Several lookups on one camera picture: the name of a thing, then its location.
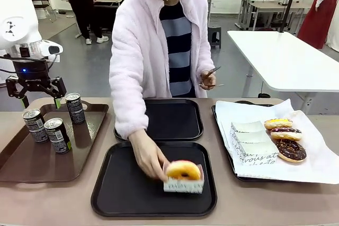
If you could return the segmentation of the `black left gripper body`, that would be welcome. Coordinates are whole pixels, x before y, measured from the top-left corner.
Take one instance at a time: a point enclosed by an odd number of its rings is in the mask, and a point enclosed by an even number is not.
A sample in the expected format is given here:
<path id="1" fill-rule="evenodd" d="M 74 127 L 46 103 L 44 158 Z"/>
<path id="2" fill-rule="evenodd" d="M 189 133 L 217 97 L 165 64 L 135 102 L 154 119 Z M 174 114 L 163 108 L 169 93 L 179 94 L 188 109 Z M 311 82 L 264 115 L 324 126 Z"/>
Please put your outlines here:
<path id="1" fill-rule="evenodd" d="M 26 86 L 27 82 L 33 82 L 34 86 L 42 85 L 43 87 L 51 87 L 51 79 L 48 75 L 48 63 L 42 61 L 23 61 L 13 62 L 17 79 L 12 79 L 12 85 L 20 84 Z"/>

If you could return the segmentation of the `person's right hand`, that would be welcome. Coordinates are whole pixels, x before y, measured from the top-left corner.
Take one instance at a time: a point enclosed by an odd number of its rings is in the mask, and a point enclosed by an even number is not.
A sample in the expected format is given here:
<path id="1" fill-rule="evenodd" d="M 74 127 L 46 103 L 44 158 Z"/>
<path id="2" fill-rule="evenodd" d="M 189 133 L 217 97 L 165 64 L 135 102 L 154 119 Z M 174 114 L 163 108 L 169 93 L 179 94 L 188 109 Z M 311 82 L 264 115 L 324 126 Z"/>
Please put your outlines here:
<path id="1" fill-rule="evenodd" d="M 138 130 L 132 133 L 128 139 L 132 145 L 136 162 L 143 172 L 153 179 L 166 182 L 168 177 L 163 172 L 162 167 L 169 161 L 146 131 Z"/>

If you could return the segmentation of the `person's left hand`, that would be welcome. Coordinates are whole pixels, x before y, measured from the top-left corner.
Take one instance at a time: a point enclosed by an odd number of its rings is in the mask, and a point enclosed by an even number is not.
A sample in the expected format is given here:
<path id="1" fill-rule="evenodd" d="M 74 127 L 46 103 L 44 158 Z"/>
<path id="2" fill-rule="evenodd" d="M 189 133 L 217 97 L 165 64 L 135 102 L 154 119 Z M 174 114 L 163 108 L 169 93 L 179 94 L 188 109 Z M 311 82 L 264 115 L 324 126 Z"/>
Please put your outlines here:
<path id="1" fill-rule="evenodd" d="M 210 71 L 203 71 L 201 73 L 201 83 L 200 87 L 204 90 L 211 90 L 215 88 L 216 85 L 216 77 L 214 73 L 211 73 Z"/>

